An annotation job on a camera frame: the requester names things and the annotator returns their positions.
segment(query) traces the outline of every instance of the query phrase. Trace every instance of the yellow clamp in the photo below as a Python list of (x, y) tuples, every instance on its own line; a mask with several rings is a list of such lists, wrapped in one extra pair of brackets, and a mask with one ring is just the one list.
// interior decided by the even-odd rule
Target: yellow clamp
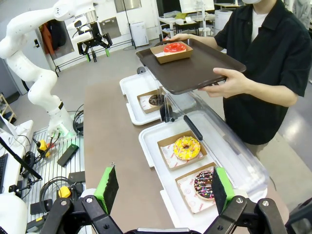
[[(47, 143), (45, 142), (45, 140), (41, 140), (41, 141), (39, 141), (39, 142), (40, 142), (40, 147), (39, 147), (39, 149), (41, 149), (41, 150), (43, 150), (43, 151), (45, 151), (45, 150), (48, 149), (48, 145), (47, 145)], [(47, 152), (45, 156), (46, 156), (46, 157), (49, 157), (49, 156), (50, 156), (50, 152)]]
[(68, 198), (68, 197), (70, 196), (70, 194), (71, 194), (71, 193), (70, 193), (70, 190), (69, 190), (69, 188), (66, 187), (66, 186), (61, 187), (61, 188), (59, 189), (59, 191), (58, 191), (59, 197)]

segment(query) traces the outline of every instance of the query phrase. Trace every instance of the hand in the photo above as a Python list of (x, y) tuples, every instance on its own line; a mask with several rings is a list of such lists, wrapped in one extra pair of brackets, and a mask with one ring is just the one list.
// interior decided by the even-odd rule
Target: hand
[(173, 40), (187, 40), (190, 39), (190, 34), (177, 34), (175, 36), (173, 36), (172, 38), (169, 39), (169, 41), (173, 41)]
[(206, 91), (212, 98), (229, 98), (238, 94), (248, 94), (254, 83), (254, 81), (235, 70), (214, 68), (214, 73), (226, 76), (226, 82), (221, 85), (207, 86), (199, 89), (201, 91)]

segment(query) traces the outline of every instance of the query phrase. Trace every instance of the keyboard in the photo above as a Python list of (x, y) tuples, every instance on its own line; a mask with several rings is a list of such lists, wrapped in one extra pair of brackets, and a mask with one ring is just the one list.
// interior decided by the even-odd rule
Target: keyboard
[(0, 157), (0, 194), (4, 192), (3, 181), (4, 181), (5, 167), (6, 167), (7, 161), (8, 161), (8, 154), (5, 154)]

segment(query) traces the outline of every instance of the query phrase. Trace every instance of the brown tray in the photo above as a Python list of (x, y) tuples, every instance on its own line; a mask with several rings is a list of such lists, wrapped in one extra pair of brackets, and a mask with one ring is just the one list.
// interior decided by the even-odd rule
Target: brown tray
[(197, 40), (189, 39), (183, 42), (193, 49), (190, 58), (160, 64), (150, 49), (136, 53), (144, 66), (147, 66), (172, 94), (183, 94), (225, 80), (226, 77), (213, 72), (215, 67), (239, 72), (246, 70), (244, 64)]

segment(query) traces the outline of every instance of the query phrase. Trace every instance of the gray floor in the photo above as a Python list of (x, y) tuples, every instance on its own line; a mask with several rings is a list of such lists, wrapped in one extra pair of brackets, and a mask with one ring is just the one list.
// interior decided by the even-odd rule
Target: gray floor
[(312, 170), (312, 84), (308, 83), (305, 97), (289, 108), (279, 133)]
[[(62, 99), (68, 111), (76, 110), (84, 102), (86, 86), (134, 75), (137, 67), (142, 65), (131, 48), (113, 52), (109, 58), (98, 57), (97, 60), (97, 63), (84, 62), (60, 73), (51, 93)], [(200, 95), (220, 116), (223, 115), (221, 98), (209, 98), (205, 92), (200, 92)], [(312, 169), (309, 157), (309, 152), (312, 152), (311, 100), (312, 85), (308, 84), (305, 99), (301, 98), (287, 114), (280, 129), (283, 137), (277, 134), (259, 156), (290, 210), (312, 196), (312, 172), (309, 170)], [(29, 119), (34, 121), (33, 131), (46, 127), (49, 122), (46, 112), (31, 104), (26, 95), (12, 103), (12, 108), (17, 115), (17, 124)]]

